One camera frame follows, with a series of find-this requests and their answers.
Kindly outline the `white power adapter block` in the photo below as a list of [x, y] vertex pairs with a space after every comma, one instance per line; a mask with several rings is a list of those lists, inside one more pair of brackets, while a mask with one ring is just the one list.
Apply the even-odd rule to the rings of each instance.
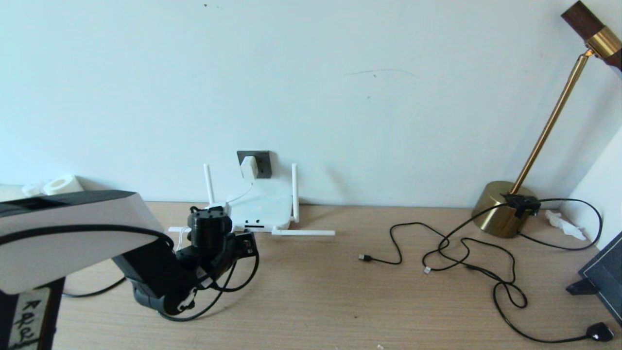
[[246, 156], [240, 165], [242, 178], [249, 183], [253, 183], [258, 178], [259, 167], [254, 156]]

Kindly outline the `white router with antennas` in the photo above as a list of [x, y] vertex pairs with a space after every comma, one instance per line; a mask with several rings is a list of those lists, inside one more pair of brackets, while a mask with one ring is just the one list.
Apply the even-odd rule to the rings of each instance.
[[[213, 194], [211, 173], [204, 165], [208, 189], [208, 204], [216, 202]], [[229, 215], [235, 232], [270, 232], [274, 236], [334, 237], [334, 230], [291, 229], [292, 223], [300, 222], [300, 198], [298, 193], [298, 165], [291, 165], [291, 193], [269, 193], [259, 185], [260, 179], [249, 183], [242, 194], [228, 199]]]

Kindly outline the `white toilet paper roll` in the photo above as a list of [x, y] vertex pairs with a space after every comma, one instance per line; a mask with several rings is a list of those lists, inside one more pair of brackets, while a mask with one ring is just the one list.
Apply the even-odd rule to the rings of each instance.
[[75, 175], [63, 175], [50, 180], [43, 186], [45, 195], [83, 192], [85, 189]]

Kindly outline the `brass desk lamp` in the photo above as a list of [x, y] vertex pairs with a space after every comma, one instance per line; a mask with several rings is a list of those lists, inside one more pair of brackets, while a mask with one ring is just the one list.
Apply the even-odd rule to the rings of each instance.
[[520, 193], [522, 195], [537, 195], [524, 187], [524, 182], [531, 168], [540, 155], [544, 144], [549, 139], [558, 118], [566, 106], [573, 89], [580, 79], [590, 58], [598, 58], [615, 72], [622, 73], [622, 38], [619, 38], [600, 18], [588, 8], [584, 0], [577, 0], [561, 14], [561, 18], [579, 35], [585, 46], [572, 67], [566, 84], [562, 89], [556, 104], [548, 117], [544, 128], [537, 138], [519, 175], [513, 182], [492, 181], [482, 191], [471, 213], [474, 224], [489, 235], [499, 238], [515, 238], [522, 231], [527, 219], [515, 217], [515, 209], [506, 204], [502, 195], [505, 193]]

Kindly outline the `crumpled white tissue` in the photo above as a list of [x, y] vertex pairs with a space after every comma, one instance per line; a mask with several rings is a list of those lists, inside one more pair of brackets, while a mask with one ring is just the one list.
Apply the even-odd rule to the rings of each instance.
[[551, 226], [562, 230], [565, 235], [575, 237], [581, 241], [587, 240], [582, 228], [574, 225], [570, 221], [567, 221], [567, 219], [563, 217], [562, 213], [555, 212], [553, 210], [546, 210], [545, 217]]

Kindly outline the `black plastic clip stand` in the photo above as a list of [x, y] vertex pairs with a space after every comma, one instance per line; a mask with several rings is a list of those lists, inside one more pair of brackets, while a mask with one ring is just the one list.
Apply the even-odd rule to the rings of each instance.
[[569, 284], [569, 286], [566, 287], [566, 291], [572, 296], [587, 296], [598, 294], [600, 288], [598, 288], [598, 286], [596, 286], [590, 279], [584, 278], [580, 281]]

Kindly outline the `dark teal printed box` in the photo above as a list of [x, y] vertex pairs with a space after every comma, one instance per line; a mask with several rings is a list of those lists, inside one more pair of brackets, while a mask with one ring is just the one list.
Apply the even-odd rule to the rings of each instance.
[[597, 296], [622, 328], [622, 232], [586, 263], [578, 274], [597, 289]]

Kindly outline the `grey wall socket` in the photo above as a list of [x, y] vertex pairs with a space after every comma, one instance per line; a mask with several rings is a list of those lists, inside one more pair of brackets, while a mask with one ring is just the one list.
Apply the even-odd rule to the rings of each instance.
[[256, 178], [257, 179], [269, 179], [273, 175], [273, 169], [271, 164], [271, 152], [268, 150], [240, 150], [236, 152], [240, 167], [246, 157], [255, 157], [256, 162]]

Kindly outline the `black inline lamp switch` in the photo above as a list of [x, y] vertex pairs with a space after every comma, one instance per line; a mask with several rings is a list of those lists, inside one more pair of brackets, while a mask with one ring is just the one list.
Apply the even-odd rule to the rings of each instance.
[[522, 218], [525, 215], [537, 215], [541, 207], [541, 202], [533, 195], [522, 195], [520, 193], [505, 193], [502, 195], [507, 206], [515, 209], [515, 217]]

